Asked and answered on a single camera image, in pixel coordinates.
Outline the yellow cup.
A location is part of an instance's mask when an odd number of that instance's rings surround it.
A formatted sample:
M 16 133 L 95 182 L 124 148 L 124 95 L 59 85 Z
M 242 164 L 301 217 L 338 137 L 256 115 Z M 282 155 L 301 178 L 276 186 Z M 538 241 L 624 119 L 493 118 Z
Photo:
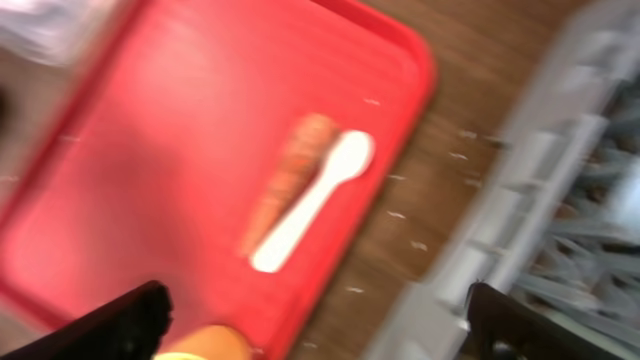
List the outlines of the yellow cup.
M 153 360 L 251 360 L 251 346 L 244 336 L 224 325 L 199 328 L 182 337 Z

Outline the white plastic spoon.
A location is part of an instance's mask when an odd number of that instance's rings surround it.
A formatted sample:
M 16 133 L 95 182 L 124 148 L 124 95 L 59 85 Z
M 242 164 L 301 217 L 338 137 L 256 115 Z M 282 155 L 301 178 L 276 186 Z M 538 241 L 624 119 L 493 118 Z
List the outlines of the white plastic spoon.
M 363 131 L 342 133 L 323 160 L 317 178 L 250 258 L 258 272 L 278 272 L 320 213 L 332 193 L 344 182 L 360 176 L 372 161 L 375 141 Z

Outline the clear plastic bin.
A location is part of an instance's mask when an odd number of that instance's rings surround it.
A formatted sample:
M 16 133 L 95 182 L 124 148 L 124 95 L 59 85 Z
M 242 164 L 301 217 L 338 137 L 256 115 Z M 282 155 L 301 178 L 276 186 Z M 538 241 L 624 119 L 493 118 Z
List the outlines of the clear plastic bin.
M 1 0 L 1 47 L 50 66 L 74 61 L 116 0 Z

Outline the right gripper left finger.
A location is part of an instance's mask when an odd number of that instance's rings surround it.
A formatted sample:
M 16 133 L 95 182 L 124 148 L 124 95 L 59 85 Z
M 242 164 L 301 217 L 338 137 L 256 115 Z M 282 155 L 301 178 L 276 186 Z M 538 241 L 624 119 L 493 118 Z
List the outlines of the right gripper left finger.
M 151 360 L 172 310 L 168 287 L 149 281 L 1 360 Z

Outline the carrot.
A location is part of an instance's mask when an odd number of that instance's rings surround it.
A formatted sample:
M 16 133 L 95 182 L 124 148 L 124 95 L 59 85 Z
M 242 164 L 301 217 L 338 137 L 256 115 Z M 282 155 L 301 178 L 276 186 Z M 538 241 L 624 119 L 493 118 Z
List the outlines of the carrot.
M 261 244 L 317 171 L 339 135 L 330 117 L 309 114 L 288 137 L 273 174 L 258 198 L 240 242 L 239 254 L 248 257 Z

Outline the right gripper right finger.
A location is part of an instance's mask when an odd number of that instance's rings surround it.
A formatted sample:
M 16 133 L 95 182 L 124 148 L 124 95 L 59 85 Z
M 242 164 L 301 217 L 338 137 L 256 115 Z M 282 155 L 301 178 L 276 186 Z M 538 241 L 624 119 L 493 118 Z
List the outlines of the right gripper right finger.
M 481 360 L 618 358 L 484 282 L 468 289 L 466 321 Z

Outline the red serving tray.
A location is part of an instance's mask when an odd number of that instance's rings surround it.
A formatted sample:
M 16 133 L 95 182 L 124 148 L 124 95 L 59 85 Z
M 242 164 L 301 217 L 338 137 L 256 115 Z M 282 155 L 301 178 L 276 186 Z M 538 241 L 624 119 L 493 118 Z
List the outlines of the red serving tray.
M 1 305 L 53 330 L 149 280 L 177 339 L 227 323 L 291 348 L 435 84 L 413 30 L 358 1 L 140 1 L 1 216 Z M 374 138 L 276 273 L 238 254 L 310 113 Z

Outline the grey dishwasher rack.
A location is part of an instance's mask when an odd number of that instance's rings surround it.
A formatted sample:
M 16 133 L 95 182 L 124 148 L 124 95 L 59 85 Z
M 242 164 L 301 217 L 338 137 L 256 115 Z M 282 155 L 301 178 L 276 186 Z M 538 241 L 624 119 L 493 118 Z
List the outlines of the grey dishwasher rack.
M 468 287 L 509 289 L 605 128 L 600 112 L 639 57 L 639 4 L 596 1 L 571 18 L 508 116 L 504 148 L 452 240 L 401 296 L 367 360 L 453 358 Z

